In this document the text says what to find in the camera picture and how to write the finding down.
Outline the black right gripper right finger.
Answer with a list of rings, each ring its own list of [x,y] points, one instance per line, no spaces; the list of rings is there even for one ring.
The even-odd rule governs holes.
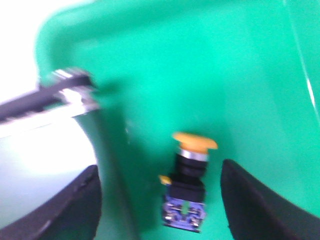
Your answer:
[[[319,217],[267,187],[238,163],[225,159],[221,197],[235,240],[318,240]]]

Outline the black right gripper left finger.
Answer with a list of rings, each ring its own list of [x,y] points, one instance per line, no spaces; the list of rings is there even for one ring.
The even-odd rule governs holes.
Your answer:
[[[102,215],[97,165],[90,165],[47,202],[0,230],[2,240],[93,240]]]

